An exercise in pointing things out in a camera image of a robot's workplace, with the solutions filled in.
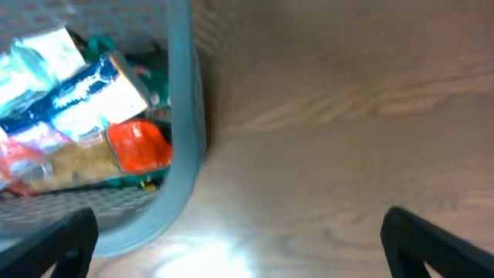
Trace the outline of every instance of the wood grain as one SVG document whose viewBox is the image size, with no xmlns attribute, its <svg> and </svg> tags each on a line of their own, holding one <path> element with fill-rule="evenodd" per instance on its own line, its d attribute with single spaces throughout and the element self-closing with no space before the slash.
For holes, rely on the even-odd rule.
<svg viewBox="0 0 494 278">
<path fill-rule="evenodd" d="M 208 159 L 169 231 L 91 275 L 386 277 L 391 205 L 494 252 L 494 2 L 193 5 Z"/>
</svg>

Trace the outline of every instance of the trash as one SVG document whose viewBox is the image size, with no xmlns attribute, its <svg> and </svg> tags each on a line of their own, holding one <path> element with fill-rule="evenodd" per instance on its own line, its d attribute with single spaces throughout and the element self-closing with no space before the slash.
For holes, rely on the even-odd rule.
<svg viewBox="0 0 494 278">
<path fill-rule="evenodd" d="M 84 65 L 63 27 L 14 39 L 0 55 L 0 118 L 24 112 Z"/>
<path fill-rule="evenodd" d="M 106 53 L 20 115 L 0 119 L 0 127 L 11 135 L 43 122 L 79 141 L 146 110 L 148 95 L 124 58 Z"/>
<path fill-rule="evenodd" d="M 10 180 L 23 172 L 39 170 L 40 162 L 69 142 L 85 147 L 101 142 L 101 131 L 146 110 L 148 95 L 119 53 L 103 54 L 97 63 L 56 86 L 24 112 L 0 119 L 6 134 L 3 140 L 0 138 L 0 147 L 9 149 L 0 152 L 2 175 Z M 45 158 L 28 163 L 20 155 L 27 149 Z"/>
<path fill-rule="evenodd" d="M 159 187 L 172 152 L 167 52 L 155 45 L 124 58 L 116 48 L 106 36 L 85 41 L 58 28 L 15 40 L 13 54 L 0 56 L 0 189 Z M 20 89 L 2 106 L 9 66 L 20 74 L 5 84 Z"/>
<path fill-rule="evenodd" d="M 129 120 L 110 127 L 107 140 L 120 168 L 127 173 L 141 174 L 171 163 L 171 145 L 159 128 L 146 120 Z"/>
<path fill-rule="evenodd" d="M 89 148 L 71 144 L 57 151 L 21 179 L 23 184 L 29 185 L 31 192 L 37 193 L 76 188 L 128 175 L 134 177 L 127 179 L 134 185 L 142 185 L 141 181 L 150 185 L 155 178 L 149 173 L 164 169 L 170 163 L 171 145 L 158 127 L 147 120 L 129 120 L 111 126 L 99 144 Z"/>
</svg>

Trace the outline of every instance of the wooden floor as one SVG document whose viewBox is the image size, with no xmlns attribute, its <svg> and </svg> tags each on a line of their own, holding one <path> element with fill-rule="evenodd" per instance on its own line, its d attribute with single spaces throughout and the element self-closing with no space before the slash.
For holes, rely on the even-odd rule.
<svg viewBox="0 0 494 278">
<path fill-rule="evenodd" d="M 156 243 L 94 277 L 389 277 L 403 206 L 494 252 L 494 2 L 197 0 L 211 147 Z"/>
</svg>

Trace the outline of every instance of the floor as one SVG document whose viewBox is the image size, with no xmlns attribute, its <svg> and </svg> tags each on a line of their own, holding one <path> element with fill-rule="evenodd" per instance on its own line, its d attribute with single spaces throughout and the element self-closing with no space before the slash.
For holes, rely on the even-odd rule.
<svg viewBox="0 0 494 278">
<path fill-rule="evenodd" d="M 392 205 L 494 252 L 494 2 L 193 6 L 197 188 L 158 241 L 91 277 L 389 277 Z"/>
</svg>

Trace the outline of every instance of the mesh wastebasket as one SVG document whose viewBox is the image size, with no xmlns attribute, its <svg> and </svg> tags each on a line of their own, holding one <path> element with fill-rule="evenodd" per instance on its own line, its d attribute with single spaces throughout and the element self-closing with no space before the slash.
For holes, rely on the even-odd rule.
<svg viewBox="0 0 494 278">
<path fill-rule="evenodd" d="M 184 0 L 6 0 L 0 3 L 0 46 L 33 31 L 66 25 L 82 36 L 109 36 L 126 53 L 159 42 L 168 49 L 173 161 L 159 191 L 99 188 L 0 201 L 0 250 L 41 225 L 90 206 L 100 237 L 94 255 L 119 256 L 159 236 L 184 208 L 205 153 L 201 77 Z"/>
</svg>

